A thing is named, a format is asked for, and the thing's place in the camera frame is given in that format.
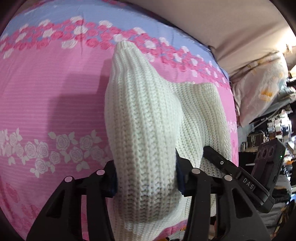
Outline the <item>white red black knit sweater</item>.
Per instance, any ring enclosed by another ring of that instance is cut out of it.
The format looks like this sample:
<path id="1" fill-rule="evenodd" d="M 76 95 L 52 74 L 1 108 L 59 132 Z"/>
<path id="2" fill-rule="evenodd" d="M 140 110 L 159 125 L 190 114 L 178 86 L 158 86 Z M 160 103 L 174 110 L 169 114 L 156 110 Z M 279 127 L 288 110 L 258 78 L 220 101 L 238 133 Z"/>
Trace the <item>white red black knit sweater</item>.
<path id="1" fill-rule="evenodd" d="M 222 172 L 203 148 L 232 156 L 216 85 L 165 80 L 132 42 L 115 47 L 104 116 L 118 181 L 108 205 L 116 240 L 154 240 L 188 218 L 191 198 L 178 190 L 177 156 L 214 177 Z"/>

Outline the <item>floral cream pillow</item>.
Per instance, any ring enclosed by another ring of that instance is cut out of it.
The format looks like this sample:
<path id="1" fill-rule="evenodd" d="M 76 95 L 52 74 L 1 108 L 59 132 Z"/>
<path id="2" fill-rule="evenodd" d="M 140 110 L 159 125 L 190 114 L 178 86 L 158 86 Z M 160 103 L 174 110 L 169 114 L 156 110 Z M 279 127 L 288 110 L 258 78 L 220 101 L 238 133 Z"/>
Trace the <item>floral cream pillow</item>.
<path id="1" fill-rule="evenodd" d="M 287 77 L 283 53 L 273 52 L 247 64 L 230 78 L 237 122 L 241 127 L 271 106 Z"/>

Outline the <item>beige fabric headboard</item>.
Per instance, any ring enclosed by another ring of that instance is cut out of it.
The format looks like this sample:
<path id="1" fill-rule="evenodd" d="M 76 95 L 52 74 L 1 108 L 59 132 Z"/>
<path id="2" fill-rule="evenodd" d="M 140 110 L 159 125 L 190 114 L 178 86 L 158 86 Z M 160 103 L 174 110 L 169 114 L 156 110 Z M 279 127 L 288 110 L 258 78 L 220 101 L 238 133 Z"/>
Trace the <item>beige fabric headboard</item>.
<path id="1" fill-rule="evenodd" d="M 295 34 L 271 1 L 131 1 L 211 48 L 229 76 L 269 53 L 295 46 Z"/>

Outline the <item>cluttered shelf items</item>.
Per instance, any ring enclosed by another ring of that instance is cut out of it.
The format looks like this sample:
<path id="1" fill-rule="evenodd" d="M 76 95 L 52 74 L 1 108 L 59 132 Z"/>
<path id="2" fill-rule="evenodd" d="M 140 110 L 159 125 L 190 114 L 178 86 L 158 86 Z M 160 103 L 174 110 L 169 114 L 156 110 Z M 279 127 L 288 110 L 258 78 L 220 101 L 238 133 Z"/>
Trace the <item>cluttered shelf items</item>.
<path id="1" fill-rule="evenodd" d="M 285 146 L 294 141 L 295 78 L 282 86 L 271 106 L 245 127 L 238 128 L 239 153 L 255 153 L 259 145 L 277 138 Z"/>

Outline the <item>pink floral bed sheet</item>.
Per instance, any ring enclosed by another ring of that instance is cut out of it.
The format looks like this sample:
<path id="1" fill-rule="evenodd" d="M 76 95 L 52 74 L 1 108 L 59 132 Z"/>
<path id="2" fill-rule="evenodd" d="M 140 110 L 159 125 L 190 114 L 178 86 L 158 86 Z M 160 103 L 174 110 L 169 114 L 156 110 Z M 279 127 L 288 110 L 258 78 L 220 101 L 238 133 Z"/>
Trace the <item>pink floral bed sheet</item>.
<path id="1" fill-rule="evenodd" d="M 22 238 L 65 176 L 111 160 L 104 94 L 122 40 L 171 82 L 217 86 L 238 163 L 229 79 L 208 47 L 130 4 L 41 1 L 1 35 L 1 209 Z"/>

